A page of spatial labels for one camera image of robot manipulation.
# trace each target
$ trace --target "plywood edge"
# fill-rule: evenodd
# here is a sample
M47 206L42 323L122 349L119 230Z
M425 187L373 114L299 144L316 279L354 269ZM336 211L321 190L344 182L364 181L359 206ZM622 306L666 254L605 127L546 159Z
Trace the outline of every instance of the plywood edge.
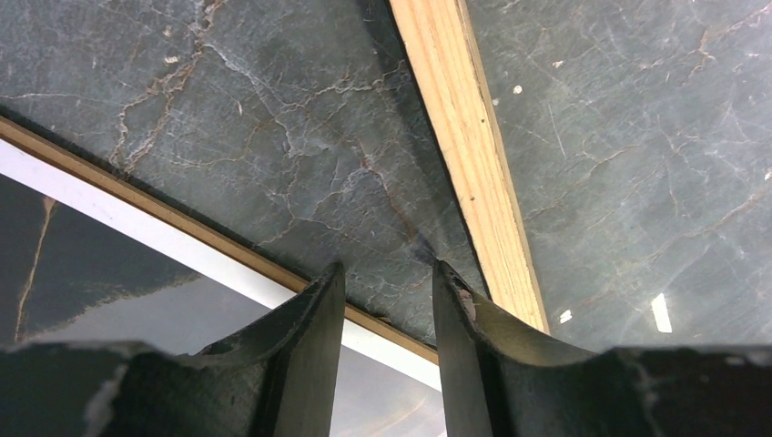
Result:
M390 0L493 301L549 331L464 0Z
M289 290L300 292L308 285L306 280L278 264L261 257L257 253L241 246L236 241L225 237L214 229L135 188L126 181L116 178L102 168L67 152L61 147L3 117L0 117L0 138L35 158L41 159L72 176L84 180L90 185L100 188L116 198L120 198L126 203L145 211L156 219L185 232L189 236L254 269ZM346 319L353 323L402 346L425 360L434 364L439 362L437 352L434 349L350 304L346 304L345 315Z

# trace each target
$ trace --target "polished stone surface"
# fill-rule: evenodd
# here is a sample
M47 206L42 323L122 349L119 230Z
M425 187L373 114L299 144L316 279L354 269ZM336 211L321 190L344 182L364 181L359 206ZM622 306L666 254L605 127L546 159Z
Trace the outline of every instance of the polished stone surface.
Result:
M91 308L200 275L0 175L0 344L59 329Z
M0 266L0 345L142 340L192 354L268 313L2 175ZM330 435L433 437L443 431L441 393L340 348Z
M10 0L0 107L433 341L431 262L482 280L386 3Z
M469 8L553 334L771 342L772 4Z

